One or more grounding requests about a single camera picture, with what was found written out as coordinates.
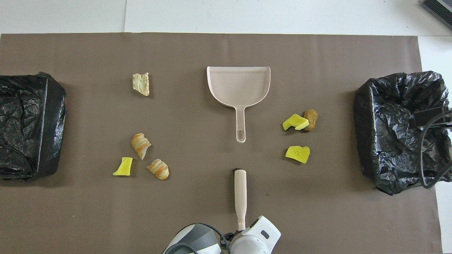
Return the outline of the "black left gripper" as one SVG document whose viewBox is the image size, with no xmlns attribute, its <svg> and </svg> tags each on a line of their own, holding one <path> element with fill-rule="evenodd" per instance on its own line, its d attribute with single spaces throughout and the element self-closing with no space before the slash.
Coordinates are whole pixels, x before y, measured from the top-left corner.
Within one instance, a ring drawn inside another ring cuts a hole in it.
<svg viewBox="0 0 452 254">
<path fill-rule="evenodd" d="M 235 232 L 226 233 L 224 235 L 225 240 L 223 241 L 223 244 L 233 244 L 242 237 L 242 231 L 243 230 L 236 230 Z"/>
</svg>

